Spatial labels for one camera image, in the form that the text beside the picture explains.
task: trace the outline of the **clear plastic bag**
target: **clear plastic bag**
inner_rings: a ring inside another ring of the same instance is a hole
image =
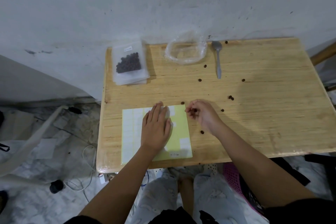
[[[207,52],[207,42],[195,31],[185,32],[167,44],[164,57],[178,64],[200,61]]]
[[[112,47],[113,81],[116,85],[144,83],[149,78],[141,40]]]

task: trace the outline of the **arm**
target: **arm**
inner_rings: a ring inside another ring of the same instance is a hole
[[[137,153],[79,215],[89,216],[102,224],[126,221],[150,162],[169,138],[170,119],[165,121],[168,108],[160,113],[162,105],[162,102],[155,104],[143,118],[141,146]]]
[[[185,111],[188,116],[196,119],[204,129],[218,138],[264,207],[284,206],[296,200],[315,197],[294,177],[225,125],[210,103],[194,100]]]

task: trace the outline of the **wooden table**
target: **wooden table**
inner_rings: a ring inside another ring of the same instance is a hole
[[[150,78],[145,85],[131,86],[113,83],[107,49],[96,164],[100,173],[123,167],[122,109],[150,107],[160,100],[165,105],[209,100],[228,126],[270,158],[336,150],[336,112],[299,39],[222,41],[221,80],[210,44],[206,57],[192,65],[166,61],[165,44],[148,45]],[[230,161],[215,137],[201,134],[194,120],[188,125],[193,157],[152,162],[150,168]]]

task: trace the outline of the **gray spoon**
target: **gray spoon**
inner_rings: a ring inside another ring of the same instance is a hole
[[[222,44],[218,41],[212,41],[211,46],[217,51],[217,78],[220,79],[222,77],[222,69],[219,61],[219,52],[222,49]]]

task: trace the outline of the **forearm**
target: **forearm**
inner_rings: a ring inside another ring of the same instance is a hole
[[[314,197],[295,178],[246,143],[224,123],[217,126],[214,135],[264,207],[283,206],[295,200]]]
[[[124,168],[89,202],[79,215],[107,223],[124,223],[155,154],[140,147]]]

